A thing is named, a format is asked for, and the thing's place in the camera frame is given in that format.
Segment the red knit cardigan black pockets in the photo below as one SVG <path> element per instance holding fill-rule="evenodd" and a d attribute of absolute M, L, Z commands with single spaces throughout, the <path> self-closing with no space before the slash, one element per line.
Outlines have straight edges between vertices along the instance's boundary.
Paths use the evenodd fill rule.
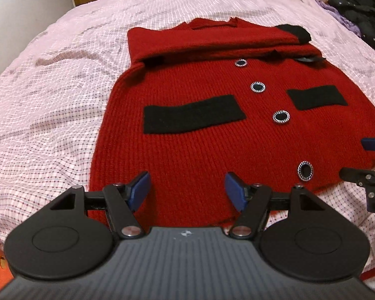
<path fill-rule="evenodd" d="M 320 192 L 339 170 L 375 168 L 375 106 L 290 24 L 197 18 L 127 34 L 130 68 L 111 91 L 89 186 L 143 171 L 144 227 L 220 226 L 236 219 L 224 179 Z"/>

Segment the purple knit garment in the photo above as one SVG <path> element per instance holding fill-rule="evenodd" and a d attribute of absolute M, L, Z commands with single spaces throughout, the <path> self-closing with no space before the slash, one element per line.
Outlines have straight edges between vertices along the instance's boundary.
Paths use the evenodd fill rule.
<path fill-rule="evenodd" d="M 322 0 L 316 0 L 316 3 L 328 14 L 330 14 L 338 23 L 343 25 L 347 30 L 353 32 L 357 37 L 362 37 L 361 31 L 356 24 L 341 15 L 336 8 L 323 2 Z"/>

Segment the black clothes pile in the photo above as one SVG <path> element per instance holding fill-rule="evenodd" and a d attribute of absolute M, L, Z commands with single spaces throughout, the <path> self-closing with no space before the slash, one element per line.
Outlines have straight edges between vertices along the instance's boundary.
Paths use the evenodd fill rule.
<path fill-rule="evenodd" d="M 360 38 L 375 50 L 375 0 L 328 0 L 328 4 L 356 25 Z"/>

